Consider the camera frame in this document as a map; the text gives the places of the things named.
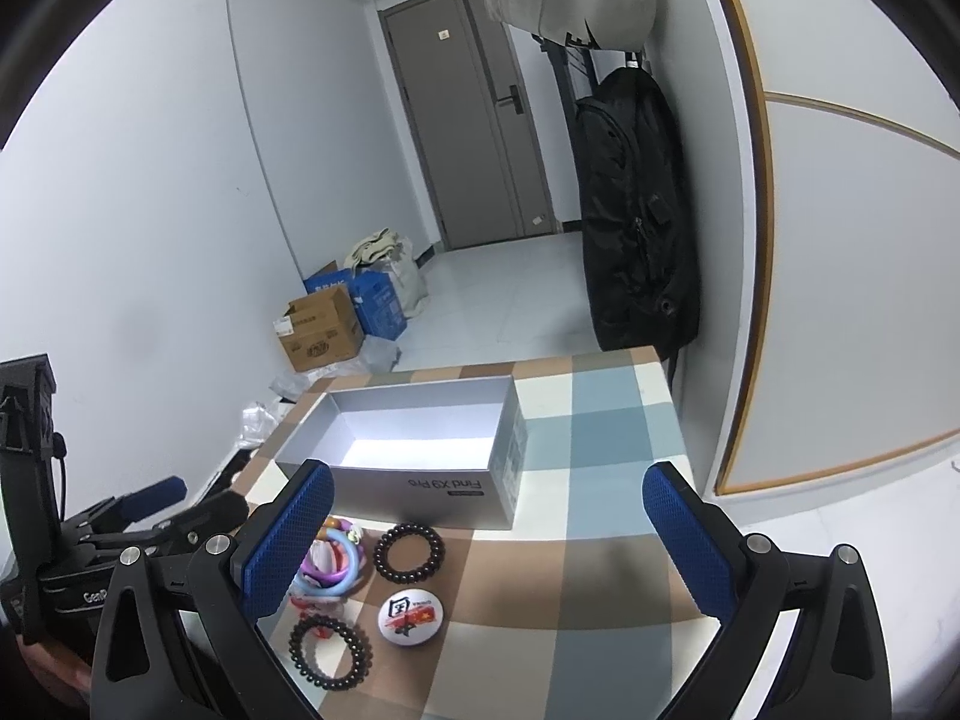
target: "table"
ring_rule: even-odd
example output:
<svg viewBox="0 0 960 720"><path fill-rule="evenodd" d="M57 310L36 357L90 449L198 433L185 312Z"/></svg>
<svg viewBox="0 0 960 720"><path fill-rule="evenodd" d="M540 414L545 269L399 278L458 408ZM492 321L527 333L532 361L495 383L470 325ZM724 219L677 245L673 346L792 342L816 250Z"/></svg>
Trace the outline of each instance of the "table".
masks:
<svg viewBox="0 0 960 720"><path fill-rule="evenodd" d="M325 720L654 718L717 630L643 509L640 484L654 461L690 476L650 348L319 381L234 490L252 506L272 500L286 483L272 456L325 391L506 374L529 432L517 517L507 532L440 530L445 563L420 585L443 602L438 635L416 648L383 640L376 613L400 587L374 573L344 615L371 640L370 675L354 690L324 693L290 664L287 638L299 610L287 604L261 620ZM393 524L357 521L368 546ZM392 559L402 562L404 546ZM318 644L317 665L346 672L339 638Z"/></svg>

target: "white pin badge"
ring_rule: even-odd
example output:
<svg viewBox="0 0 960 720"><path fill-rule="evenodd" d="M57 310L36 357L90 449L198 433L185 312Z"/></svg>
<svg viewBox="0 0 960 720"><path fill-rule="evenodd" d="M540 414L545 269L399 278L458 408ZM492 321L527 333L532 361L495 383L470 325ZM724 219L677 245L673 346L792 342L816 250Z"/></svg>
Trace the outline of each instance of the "white pin badge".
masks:
<svg viewBox="0 0 960 720"><path fill-rule="evenodd" d="M430 640L440 630L443 605L436 595L426 590L401 590L380 607L376 621L387 641L413 647Z"/></svg>

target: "gray door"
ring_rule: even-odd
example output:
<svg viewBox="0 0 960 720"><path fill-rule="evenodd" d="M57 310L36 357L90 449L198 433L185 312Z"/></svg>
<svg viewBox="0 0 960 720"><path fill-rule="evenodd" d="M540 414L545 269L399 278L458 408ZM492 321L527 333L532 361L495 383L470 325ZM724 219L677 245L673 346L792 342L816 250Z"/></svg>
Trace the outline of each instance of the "gray door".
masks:
<svg viewBox="0 0 960 720"><path fill-rule="evenodd" d="M553 231L539 147L503 25L483 0L426 0L385 18L446 243Z"/></svg>

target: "brown cardboard box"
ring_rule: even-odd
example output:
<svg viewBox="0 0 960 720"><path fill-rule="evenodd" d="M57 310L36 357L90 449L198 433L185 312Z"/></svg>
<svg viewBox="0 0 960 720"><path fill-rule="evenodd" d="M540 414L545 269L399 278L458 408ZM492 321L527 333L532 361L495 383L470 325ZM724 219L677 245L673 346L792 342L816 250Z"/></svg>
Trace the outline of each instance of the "brown cardboard box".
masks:
<svg viewBox="0 0 960 720"><path fill-rule="evenodd" d="M274 329L299 372L356 357L363 343L363 330L343 284L291 301Z"/></svg>

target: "bracelet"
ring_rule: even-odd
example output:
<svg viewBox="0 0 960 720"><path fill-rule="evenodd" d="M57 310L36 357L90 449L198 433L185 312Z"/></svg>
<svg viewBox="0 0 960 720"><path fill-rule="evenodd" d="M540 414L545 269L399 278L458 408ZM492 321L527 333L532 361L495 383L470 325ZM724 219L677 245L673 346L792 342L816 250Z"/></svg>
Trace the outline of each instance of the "bracelet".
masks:
<svg viewBox="0 0 960 720"><path fill-rule="evenodd" d="M356 544L347 538L345 533L334 530L333 528L330 528L326 532L326 537L332 541L336 541L344 548L344 552L347 553L347 574L333 587L315 587L312 586L312 584L307 584L306 581L301 579L299 574L294 576L294 584L296 584L296 587L307 597L331 598L344 595L353 586L353 583L357 581L357 576L360 574L360 552L357 550Z"/></svg>
<svg viewBox="0 0 960 720"><path fill-rule="evenodd" d="M347 642L347 649L350 651L349 673L345 677L328 677L323 672L317 671L310 666L304 657L304 639L308 631L314 628L327 628L335 634L342 637ZM306 617L294 625L294 630L290 634L290 658L293 661L294 668L299 671L301 677L306 678L309 683L318 685L323 690L350 690L356 688L363 682L370 670L370 656L367 652L366 644L357 631L354 631L347 623L336 620L333 617L327 617L323 614Z"/></svg>
<svg viewBox="0 0 960 720"><path fill-rule="evenodd" d="M387 555L390 548L404 536L422 536L425 538L430 545L430 557L419 568L410 571L397 571L390 566ZM395 584L414 584L415 581L423 581L436 574L440 570L445 554L446 548L443 546L443 538L440 538L439 533L426 525L407 522L397 525L395 528L390 528L376 543L376 547L373 548L373 565L376 567L377 573L387 581L392 581Z"/></svg>
<svg viewBox="0 0 960 720"><path fill-rule="evenodd" d="M336 517L328 517L326 519L325 526L320 530L320 533L318 533L317 538L321 539L322 541L325 539L326 541L337 541L338 543L342 543L337 538L329 537L332 531L346 533L347 538L349 538L350 541L356 545L357 552L359 553L359 556L360 556L360 565L357 566L357 571L359 573L363 565L363 558L365 556L364 556L363 544L359 542L360 541L359 536L357 536L356 538L350 538L350 536L354 533L353 523L348 522L346 519L337 519ZM318 568L315 565L313 565L312 560L310 560L309 553L306 555L306 557L304 557L304 561L301 562L302 574L304 574L305 576L309 576L310 579L318 581L321 584L325 584L326 586L331 586L332 584L339 584L341 581L344 581L344 579L347 578L347 572L349 572L349 570L350 570L350 564L348 560L346 567L342 568L339 571L334 571L332 573L325 574L323 573L323 571L318 570Z"/></svg>

